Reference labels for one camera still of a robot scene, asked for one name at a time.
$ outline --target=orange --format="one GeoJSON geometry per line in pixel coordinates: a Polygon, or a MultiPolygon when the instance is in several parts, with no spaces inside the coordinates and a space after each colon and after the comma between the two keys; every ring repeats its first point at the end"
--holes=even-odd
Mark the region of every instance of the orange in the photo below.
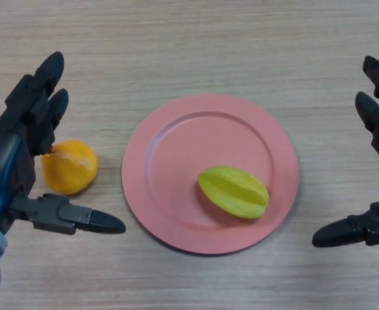
{"type": "Polygon", "coordinates": [[[72,195],[92,183],[98,162],[91,147],[72,139],[53,145],[50,153],[42,155],[41,166],[47,186],[60,194],[72,195]]]}

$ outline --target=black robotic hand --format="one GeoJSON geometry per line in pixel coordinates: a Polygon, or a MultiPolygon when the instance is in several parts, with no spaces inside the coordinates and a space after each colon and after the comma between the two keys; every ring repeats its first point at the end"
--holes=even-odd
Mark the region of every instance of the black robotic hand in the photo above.
{"type": "MultiPolygon", "coordinates": [[[[363,71],[374,83],[374,96],[379,99],[379,61],[364,59],[363,71]]],[[[356,109],[366,129],[373,134],[371,145],[379,154],[379,105],[363,92],[356,96],[356,109]]],[[[357,242],[379,244],[379,201],[361,215],[350,215],[319,229],[312,238],[315,247],[338,247],[357,242]]]]}
{"type": "Polygon", "coordinates": [[[119,219],[101,211],[72,205],[69,199],[45,194],[28,198],[36,180],[34,157],[47,153],[54,130],[68,105],[68,93],[53,94],[64,69],[60,52],[48,57],[36,73],[23,76],[6,98],[0,117],[0,231],[15,220],[31,221],[34,228],[64,234],[76,229],[95,233],[123,233],[119,219]]]}

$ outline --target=wooden table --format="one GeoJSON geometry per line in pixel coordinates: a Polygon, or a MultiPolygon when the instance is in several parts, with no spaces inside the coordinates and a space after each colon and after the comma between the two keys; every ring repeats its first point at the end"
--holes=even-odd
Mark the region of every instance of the wooden table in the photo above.
{"type": "MultiPolygon", "coordinates": [[[[0,0],[0,113],[19,78],[55,50],[70,93],[57,140],[84,140],[101,164],[74,201],[119,216],[128,231],[64,236],[16,223],[1,259],[0,309],[379,309],[379,246],[311,246],[319,227],[379,200],[379,156],[354,108],[359,90],[373,93],[361,66],[367,54],[379,59],[379,0],[0,0]],[[119,174],[147,114],[202,92],[264,108],[300,159],[291,217],[221,258],[149,238],[119,174]]],[[[32,196],[47,190],[39,177],[32,196]]]]}

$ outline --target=table surface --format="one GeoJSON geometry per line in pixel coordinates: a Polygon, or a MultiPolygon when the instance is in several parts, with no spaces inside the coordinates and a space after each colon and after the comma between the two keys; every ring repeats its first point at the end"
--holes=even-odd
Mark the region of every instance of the table surface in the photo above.
{"type": "MultiPolygon", "coordinates": [[[[64,236],[16,223],[1,259],[0,309],[379,309],[379,246],[311,246],[319,227],[379,200],[379,156],[354,108],[358,91],[373,93],[362,62],[379,59],[379,0],[0,0],[0,113],[19,78],[55,50],[70,93],[57,140],[84,140],[101,164],[74,201],[119,216],[128,231],[64,236]],[[220,258],[149,238],[119,173],[147,114],[205,92],[271,113],[301,171],[291,217],[264,242],[220,258]]],[[[32,195],[47,190],[39,178],[32,195]]]]}

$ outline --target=pink plate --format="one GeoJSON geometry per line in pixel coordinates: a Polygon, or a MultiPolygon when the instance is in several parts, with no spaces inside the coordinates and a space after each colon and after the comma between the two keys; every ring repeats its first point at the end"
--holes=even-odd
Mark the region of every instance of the pink plate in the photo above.
{"type": "Polygon", "coordinates": [[[252,246],[287,216],[298,188],[298,161],[281,126],[266,112],[232,96],[174,100],[133,133],[122,164],[130,208],[150,234],[196,254],[226,254],[252,246]],[[235,218],[211,204],[197,177],[234,166],[267,186],[270,202],[257,220],[235,218]]]}

